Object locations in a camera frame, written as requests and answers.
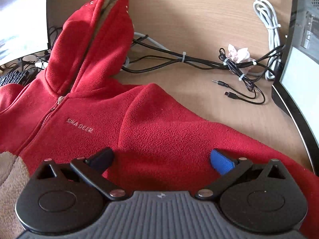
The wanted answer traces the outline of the red fleece hooded jacket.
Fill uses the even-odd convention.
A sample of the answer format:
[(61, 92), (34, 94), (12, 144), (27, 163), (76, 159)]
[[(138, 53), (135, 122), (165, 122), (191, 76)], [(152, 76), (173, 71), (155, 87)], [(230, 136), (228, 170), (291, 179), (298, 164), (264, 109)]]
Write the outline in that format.
[(132, 43), (129, 0), (91, 0), (63, 25), (48, 66), (27, 86), (1, 87), (1, 238), (22, 226), (15, 204), (29, 177), (51, 158), (67, 162), (110, 147), (104, 174), (131, 190), (196, 191), (217, 178), (214, 148), (256, 162), (280, 159), (305, 195), (301, 227), (318, 238), (318, 177), (280, 152), (221, 123), (202, 119), (156, 84), (124, 85)]

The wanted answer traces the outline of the right computer monitor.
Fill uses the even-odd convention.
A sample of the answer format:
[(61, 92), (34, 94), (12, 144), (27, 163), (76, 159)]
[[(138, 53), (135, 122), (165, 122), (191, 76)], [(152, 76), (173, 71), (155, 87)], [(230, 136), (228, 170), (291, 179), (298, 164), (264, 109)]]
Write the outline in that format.
[(282, 66), (271, 96), (292, 118), (318, 175), (318, 0), (292, 0)]

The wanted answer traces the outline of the black keyboard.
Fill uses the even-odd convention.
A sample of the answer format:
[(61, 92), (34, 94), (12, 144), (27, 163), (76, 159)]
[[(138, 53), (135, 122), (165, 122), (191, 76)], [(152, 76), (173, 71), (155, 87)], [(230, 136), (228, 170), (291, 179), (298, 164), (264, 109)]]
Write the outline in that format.
[(14, 72), (8, 72), (7, 74), (1, 76), (0, 86), (7, 84), (19, 84), (26, 86), (36, 78), (38, 73), (38, 68), (30, 68), (22, 72), (18, 70), (14, 70)]

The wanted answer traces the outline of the left computer monitor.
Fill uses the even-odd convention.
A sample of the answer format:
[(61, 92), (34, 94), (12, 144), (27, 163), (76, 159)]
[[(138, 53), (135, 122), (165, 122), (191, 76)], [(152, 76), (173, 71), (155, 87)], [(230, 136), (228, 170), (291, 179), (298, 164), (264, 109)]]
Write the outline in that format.
[(1, 65), (50, 47), (47, 0), (1, 0)]

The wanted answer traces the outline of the crumpled white tissue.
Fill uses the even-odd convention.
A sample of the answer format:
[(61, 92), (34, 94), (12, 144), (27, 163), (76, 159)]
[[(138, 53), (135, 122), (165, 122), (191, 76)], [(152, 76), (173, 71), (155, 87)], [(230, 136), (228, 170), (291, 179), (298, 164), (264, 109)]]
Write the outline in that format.
[(228, 44), (227, 58), (235, 62), (236, 64), (251, 61), (250, 52), (248, 48), (238, 49), (232, 44)]

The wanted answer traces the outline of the computer monitor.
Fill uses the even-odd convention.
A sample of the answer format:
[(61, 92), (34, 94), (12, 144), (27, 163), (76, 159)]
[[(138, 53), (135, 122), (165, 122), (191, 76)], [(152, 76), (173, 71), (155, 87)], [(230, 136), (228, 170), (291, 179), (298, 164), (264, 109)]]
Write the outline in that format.
[(318, 0), (292, 0), (282, 66), (271, 96), (292, 118), (318, 175)]
[(50, 47), (47, 0), (1, 0), (1, 65)]

